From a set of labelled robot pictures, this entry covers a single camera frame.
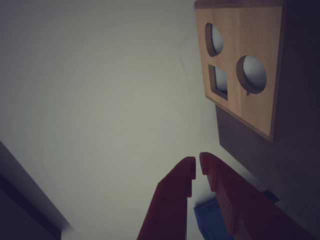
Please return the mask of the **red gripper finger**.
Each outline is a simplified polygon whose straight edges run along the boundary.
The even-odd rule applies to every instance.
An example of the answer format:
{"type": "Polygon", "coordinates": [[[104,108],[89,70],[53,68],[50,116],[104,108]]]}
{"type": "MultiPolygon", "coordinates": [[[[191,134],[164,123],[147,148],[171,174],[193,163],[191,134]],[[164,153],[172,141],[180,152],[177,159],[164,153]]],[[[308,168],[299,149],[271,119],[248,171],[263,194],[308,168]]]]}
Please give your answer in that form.
{"type": "Polygon", "coordinates": [[[220,158],[202,152],[199,159],[202,173],[216,194],[226,229],[234,239],[315,239],[220,158]]]}
{"type": "Polygon", "coordinates": [[[188,198],[196,179],[196,158],[188,156],[157,184],[138,234],[139,240],[185,240],[188,198]]]}

